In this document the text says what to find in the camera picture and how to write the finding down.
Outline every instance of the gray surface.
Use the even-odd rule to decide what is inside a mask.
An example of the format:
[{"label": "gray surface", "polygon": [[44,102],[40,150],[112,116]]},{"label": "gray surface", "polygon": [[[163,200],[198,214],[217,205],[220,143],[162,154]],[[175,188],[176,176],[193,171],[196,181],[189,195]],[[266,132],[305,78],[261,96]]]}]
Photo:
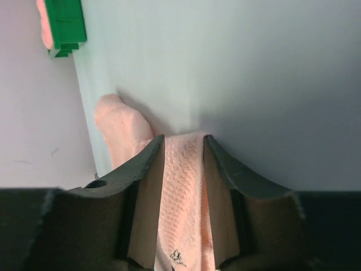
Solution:
[{"label": "gray surface", "polygon": [[51,60],[36,1],[0,1],[0,187],[73,188],[95,165],[72,58]]},{"label": "gray surface", "polygon": [[291,189],[361,189],[361,1],[83,1],[78,79],[93,123],[119,93],[166,135],[203,129]]}]

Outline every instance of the textured fabric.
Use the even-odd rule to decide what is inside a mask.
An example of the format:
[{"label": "textured fabric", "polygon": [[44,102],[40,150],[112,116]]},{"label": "textured fabric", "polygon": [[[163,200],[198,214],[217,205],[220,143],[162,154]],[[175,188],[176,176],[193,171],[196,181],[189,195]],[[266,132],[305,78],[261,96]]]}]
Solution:
[{"label": "textured fabric", "polygon": [[[102,97],[95,123],[109,148],[116,168],[138,154],[153,138],[149,123],[115,94]],[[165,138],[156,270],[214,271],[202,165],[205,133]]]},{"label": "textured fabric", "polygon": [[47,16],[45,0],[36,0],[36,5],[40,13],[41,37],[43,43],[47,49],[51,49],[53,46],[53,39],[51,34],[49,17]]}]

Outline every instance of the pink sponge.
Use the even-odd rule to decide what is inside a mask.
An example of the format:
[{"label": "pink sponge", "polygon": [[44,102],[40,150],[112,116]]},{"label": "pink sponge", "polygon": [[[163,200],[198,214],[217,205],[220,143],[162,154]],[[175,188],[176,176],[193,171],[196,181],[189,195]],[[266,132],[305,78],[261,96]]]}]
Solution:
[{"label": "pink sponge", "polygon": [[51,28],[49,23],[49,18],[47,16],[47,10],[45,5],[45,0],[36,0],[36,5],[39,9],[40,13],[40,22],[41,22],[41,37],[43,43],[47,49],[51,49],[53,47],[54,41],[52,39]]}]

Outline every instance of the gray wall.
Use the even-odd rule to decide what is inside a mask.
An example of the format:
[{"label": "gray wall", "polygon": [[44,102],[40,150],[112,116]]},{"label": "gray wall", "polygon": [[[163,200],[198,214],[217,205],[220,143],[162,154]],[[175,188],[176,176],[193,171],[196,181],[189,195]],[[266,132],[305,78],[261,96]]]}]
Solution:
[{"label": "gray wall", "polygon": [[361,189],[360,0],[95,2],[86,91],[118,88],[162,133],[209,131],[290,188]]},{"label": "gray wall", "polygon": [[51,60],[35,0],[0,1],[0,187],[94,179],[74,63]]},{"label": "gray wall", "polygon": [[361,189],[361,1],[226,2],[202,36],[199,127],[279,184]]}]

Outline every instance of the green object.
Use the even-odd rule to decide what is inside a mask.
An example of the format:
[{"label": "green object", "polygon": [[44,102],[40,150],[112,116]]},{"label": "green object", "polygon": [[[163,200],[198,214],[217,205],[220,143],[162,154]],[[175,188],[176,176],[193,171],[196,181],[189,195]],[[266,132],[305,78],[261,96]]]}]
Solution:
[{"label": "green object", "polygon": [[86,42],[83,10],[80,0],[45,0],[53,39],[48,50],[52,58],[67,57]]}]

